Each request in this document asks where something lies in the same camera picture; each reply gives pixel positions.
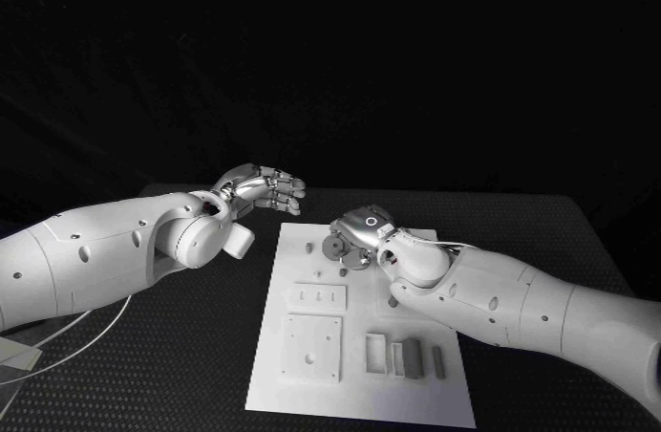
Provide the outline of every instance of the table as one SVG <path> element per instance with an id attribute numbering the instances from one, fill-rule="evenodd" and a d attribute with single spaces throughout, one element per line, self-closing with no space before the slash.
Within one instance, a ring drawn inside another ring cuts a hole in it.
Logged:
<path id="1" fill-rule="evenodd" d="M 142 196 L 207 188 L 150 184 Z M 631 296 L 574 202 L 562 196 L 309 188 L 297 218 L 266 209 L 240 223 L 256 234 L 243 260 L 224 252 L 130 300 L 120 320 L 71 361 L 24 382 L 0 430 L 464 430 L 243 410 L 279 225 L 326 224 L 377 204 L 404 227 L 513 256 L 575 284 Z M 38 367 L 104 328 L 120 302 L 45 346 Z M 661 424 L 606 381 L 561 359 L 459 335 L 479 431 L 657 431 Z"/>

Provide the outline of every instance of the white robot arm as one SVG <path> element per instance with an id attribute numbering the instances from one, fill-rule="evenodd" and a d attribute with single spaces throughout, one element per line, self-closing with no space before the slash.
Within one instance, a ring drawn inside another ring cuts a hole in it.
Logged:
<path id="1" fill-rule="evenodd" d="M 81 207 L 0 240 L 0 332 L 93 310 L 199 268 L 222 249 L 240 259 L 254 235 L 234 223 L 253 208 L 299 215 L 303 182 L 246 164 L 208 191 Z"/>
<path id="2" fill-rule="evenodd" d="M 499 253 L 420 239 L 377 205 L 346 212 L 329 231 L 323 254 L 352 270 L 377 262 L 391 306 L 485 344 L 578 364 L 661 421 L 661 303 L 570 284 Z"/>

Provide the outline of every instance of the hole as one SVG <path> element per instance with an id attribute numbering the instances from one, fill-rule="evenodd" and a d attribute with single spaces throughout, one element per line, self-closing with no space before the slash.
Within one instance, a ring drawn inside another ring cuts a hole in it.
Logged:
<path id="1" fill-rule="evenodd" d="M 81 260 L 81 263 L 86 263 L 89 261 L 90 254 L 91 254 L 91 252 L 89 250 L 89 247 L 87 246 L 81 246 L 78 248 L 78 259 Z"/>
<path id="2" fill-rule="evenodd" d="M 133 241 L 133 246 L 138 248 L 140 246 L 140 234 L 136 231 L 130 234 L 130 240 Z"/>

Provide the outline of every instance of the black curtain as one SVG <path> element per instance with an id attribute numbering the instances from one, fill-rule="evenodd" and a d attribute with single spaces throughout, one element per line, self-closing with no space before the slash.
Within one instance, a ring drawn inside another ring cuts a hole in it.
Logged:
<path id="1" fill-rule="evenodd" d="M 0 219 L 244 162 L 309 186 L 564 194 L 652 296 L 657 4 L 1 0 Z"/>

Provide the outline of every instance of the white cable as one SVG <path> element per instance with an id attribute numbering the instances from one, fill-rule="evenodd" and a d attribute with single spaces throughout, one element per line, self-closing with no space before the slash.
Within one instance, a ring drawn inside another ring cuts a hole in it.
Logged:
<path id="1" fill-rule="evenodd" d="M 123 306 L 120 307 L 119 313 L 116 313 L 116 316 L 113 317 L 113 320 L 109 323 L 107 327 L 96 335 L 96 337 L 68 356 L 66 356 L 61 360 L 54 362 L 45 368 L 42 368 L 38 372 L 30 373 L 24 377 L 19 377 L 19 378 L 15 378 L 15 379 L 9 379 L 8 381 L 0 382 L 0 386 L 4 386 L 5 384 L 11 384 L 12 382 L 21 381 L 24 379 L 28 379 L 28 378 L 34 377 L 35 375 L 40 375 L 42 372 L 50 370 L 50 368 L 54 368 L 58 364 L 64 363 L 70 358 L 73 358 L 99 340 L 99 338 L 106 334 L 106 331 L 110 329 L 113 323 L 116 322 L 117 318 L 120 317 L 120 315 L 123 313 L 123 310 L 126 309 L 126 305 L 127 305 L 129 301 L 130 301 L 130 295 L 127 295 L 126 301 L 123 302 Z"/>
<path id="2" fill-rule="evenodd" d="M 61 327 L 45 339 L 42 339 L 34 346 L 30 346 L 24 351 L 19 351 L 15 355 L 6 357 L 4 360 L 0 360 L 0 365 L 4 364 L 4 362 L 9 361 L 15 357 L 21 356 L 22 354 L 28 353 L 32 349 L 37 349 L 40 346 L 42 346 L 51 339 L 57 338 L 84 318 L 86 315 L 90 313 L 90 311 L 84 311 L 84 313 L 77 317 L 77 319 L 66 326 Z"/>
<path id="3" fill-rule="evenodd" d="M 405 231 L 405 228 L 400 228 L 398 229 L 398 232 L 403 233 L 403 235 L 405 237 L 408 237 L 410 239 L 415 240 L 417 242 L 420 243 L 426 243 L 426 244 L 439 244 L 441 246 L 462 246 L 463 248 L 476 248 L 475 246 L 470 246 L 469 244 L 463 244 L 463 243 L 450 243 L 447 241 L 431 241 L 430 239 L 424 239 L 424 238 L 418 238 L 417 236 L 414 236 L 413 234 L 410 234 L 407 231 Z"/>

